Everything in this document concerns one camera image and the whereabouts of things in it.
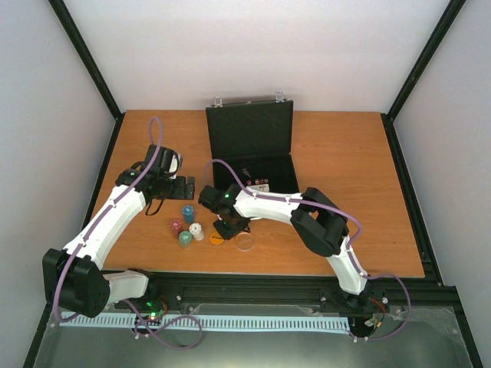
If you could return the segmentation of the white poker chip stack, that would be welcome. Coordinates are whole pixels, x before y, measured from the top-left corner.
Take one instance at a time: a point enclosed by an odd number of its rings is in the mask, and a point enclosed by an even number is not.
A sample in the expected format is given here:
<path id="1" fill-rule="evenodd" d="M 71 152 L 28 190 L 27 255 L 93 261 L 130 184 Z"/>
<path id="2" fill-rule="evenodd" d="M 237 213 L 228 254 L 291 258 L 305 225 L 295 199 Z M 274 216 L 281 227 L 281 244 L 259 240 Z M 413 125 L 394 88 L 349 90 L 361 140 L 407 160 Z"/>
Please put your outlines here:
<path id="1" fill-rule="evenodd" d="M 203 227 L 198 222 L 194 222 L 189 225 L 189 232 L 192 237 L 197 241 L 202 241 L 205 238 L 205 232 Z"/>

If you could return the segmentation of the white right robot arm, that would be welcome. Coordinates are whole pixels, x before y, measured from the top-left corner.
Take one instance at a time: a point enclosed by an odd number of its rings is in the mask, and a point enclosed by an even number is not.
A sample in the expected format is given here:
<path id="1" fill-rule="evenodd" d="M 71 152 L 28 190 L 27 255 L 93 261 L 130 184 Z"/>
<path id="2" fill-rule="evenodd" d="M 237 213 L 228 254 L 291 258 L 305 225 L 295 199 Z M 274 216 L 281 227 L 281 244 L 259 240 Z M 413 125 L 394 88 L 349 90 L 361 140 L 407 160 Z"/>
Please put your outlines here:
<path id="1" fill-rule="evenodd" d="M 280 194 L 242 189 L 232 184 L 221 191 L 205 186 L 199 204 L 218 216 L 213 227 L 225 240 L 250 230 L 253 219 L 268 219 L 293 227 L 305 247 L 326 258 L 339 283 L 332 296 L 346 305 L 350 296 L 364 290 L 364 282 L 348 255 L 348 216 L 316 188 L 303 193 Z"/>

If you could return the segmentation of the orange dealer button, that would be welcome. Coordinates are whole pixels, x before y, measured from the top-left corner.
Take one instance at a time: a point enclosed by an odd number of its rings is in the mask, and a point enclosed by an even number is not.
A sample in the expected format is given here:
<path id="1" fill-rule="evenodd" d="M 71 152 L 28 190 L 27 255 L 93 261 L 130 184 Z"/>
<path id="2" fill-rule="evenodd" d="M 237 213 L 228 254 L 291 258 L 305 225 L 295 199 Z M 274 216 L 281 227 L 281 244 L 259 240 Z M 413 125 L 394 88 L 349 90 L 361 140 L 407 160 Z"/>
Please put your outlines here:
<path id="1" fill-rule="evenodd" d="M 209 241 L 212 245 L 221 245 L 225 240 L 218 232 L 213 232 L 209 237 Z"/>

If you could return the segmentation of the clear round disc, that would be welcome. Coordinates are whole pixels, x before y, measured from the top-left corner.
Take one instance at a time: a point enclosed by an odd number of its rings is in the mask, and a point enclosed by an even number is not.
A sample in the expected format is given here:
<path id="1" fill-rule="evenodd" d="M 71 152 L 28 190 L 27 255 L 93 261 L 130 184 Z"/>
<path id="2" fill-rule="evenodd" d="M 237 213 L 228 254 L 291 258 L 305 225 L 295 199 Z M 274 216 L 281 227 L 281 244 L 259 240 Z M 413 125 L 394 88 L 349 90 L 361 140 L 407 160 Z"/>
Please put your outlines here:
<path id="1" fill-rule="evenodd" d="M 248 251 L 253 247 L 255 240 L 250 233 L 241 232 L 235 237 L 235 243 L 239 250 Z"/>

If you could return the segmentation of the red poker chip stack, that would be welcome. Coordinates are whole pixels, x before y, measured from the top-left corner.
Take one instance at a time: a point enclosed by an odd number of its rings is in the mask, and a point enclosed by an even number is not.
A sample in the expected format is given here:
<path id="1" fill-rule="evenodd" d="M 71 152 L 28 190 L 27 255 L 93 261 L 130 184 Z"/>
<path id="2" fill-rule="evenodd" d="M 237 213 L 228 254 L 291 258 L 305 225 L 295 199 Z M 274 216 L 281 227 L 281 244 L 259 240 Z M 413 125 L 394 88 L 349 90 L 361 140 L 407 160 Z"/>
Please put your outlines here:
<path id="1" fill-rule="evenodd" d="M 183 231 L 183 224 L 179 219 L 172 219 L 170 221 L 170 230 L 175 238 L 179 238 L 180 233 Z"/>

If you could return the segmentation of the black aluminium frame rail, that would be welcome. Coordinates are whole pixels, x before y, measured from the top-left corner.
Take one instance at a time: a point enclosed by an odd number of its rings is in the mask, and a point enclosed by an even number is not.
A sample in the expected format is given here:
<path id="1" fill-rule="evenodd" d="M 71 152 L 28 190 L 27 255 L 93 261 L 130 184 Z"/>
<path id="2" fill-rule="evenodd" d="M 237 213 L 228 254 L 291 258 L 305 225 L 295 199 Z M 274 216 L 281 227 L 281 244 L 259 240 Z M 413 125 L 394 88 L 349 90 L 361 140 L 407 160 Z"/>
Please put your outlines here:
<path id="1" fill-rule="evenodd" d="M 288 277 L 233 274 L 187 274 L 156 272 L 150 290 L 137 306 L 144 311 L 149 303 L 165 301 L 172 311 L 186 312 L 200 304 L 280 304 L 313 307 L 323 313 L 348 316 L 369 315 L 376 302 L 388 299 L 387 309 L 401 307 L 463 307 L 455 287 L 439 284 L 434 278 L 404 278 L 408 293 L 391 276 L 369 281 L 368 292 L 357 299 L 341 291 L 333 277 Z"/>

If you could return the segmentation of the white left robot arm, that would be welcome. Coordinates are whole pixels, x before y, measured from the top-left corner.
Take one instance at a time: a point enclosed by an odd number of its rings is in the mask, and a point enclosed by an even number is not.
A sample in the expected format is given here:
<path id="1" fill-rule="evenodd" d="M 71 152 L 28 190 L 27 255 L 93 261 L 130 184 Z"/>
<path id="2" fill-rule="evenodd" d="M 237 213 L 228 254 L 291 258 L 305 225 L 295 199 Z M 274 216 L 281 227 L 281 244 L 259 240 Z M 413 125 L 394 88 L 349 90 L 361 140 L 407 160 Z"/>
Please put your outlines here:
<path id="1" fill-rule="evenodd" d="M 96 317 L 109 304 L 133 299 L 152 308 L 160 299 L 148 272 L 138 268 L 104 274 L 104 262 L 130 222 L 156 199 L 193 199 L 192 176 L 161 176 L 126 169 L 107 201 L 85 228 L 61 250 L 43 259 L 44 292 L 55 319 L 67 323 L 83 315 Z"/>

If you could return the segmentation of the black poker set case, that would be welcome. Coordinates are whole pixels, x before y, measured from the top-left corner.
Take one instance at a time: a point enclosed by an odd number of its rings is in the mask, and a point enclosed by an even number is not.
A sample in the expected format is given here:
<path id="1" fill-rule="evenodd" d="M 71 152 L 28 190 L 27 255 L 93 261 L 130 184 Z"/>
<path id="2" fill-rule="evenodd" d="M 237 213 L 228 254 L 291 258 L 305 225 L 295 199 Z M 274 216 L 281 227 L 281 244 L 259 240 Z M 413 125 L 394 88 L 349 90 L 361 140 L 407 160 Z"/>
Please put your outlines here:
<path id="1" fill-rule="evenodd" d="M 225 191 L 241 182 L 247 189 L 280 194 L 301 193 L 292 161 L 294 101 L 285 98 L 215 104 L 206 108 L 213 162 L 205 168 L 207 181 Z M 242 173 L 249 171 L 250 177 Z"/>

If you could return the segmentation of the green poker chip stack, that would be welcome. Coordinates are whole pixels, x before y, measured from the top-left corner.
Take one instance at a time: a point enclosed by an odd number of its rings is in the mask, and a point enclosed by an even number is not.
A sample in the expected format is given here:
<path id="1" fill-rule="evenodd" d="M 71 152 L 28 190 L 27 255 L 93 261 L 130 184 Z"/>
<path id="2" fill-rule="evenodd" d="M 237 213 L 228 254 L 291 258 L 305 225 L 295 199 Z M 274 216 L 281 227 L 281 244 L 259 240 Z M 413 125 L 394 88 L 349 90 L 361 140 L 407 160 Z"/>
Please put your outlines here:
<path id="1" fill-rule="evenodd" d="M 189 231 L 181 231 L 178 237 L 180 247 L 187 248 L 193 240 L 193 235 Z"/>

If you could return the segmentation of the blue poker chip stack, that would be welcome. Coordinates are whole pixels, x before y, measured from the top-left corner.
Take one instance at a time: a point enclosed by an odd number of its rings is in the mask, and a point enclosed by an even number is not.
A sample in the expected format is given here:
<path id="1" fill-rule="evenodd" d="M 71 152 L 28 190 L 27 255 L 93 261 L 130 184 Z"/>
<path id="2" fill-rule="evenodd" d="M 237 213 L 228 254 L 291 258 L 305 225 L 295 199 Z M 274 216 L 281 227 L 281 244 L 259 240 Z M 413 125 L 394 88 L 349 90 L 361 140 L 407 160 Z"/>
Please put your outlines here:
<path id="1" fill-rule="evenodd" d="M 196 221 L 195 209 L 192 205 L 182 207 L 182 215 L 187 224 L 192 224 Z"/>

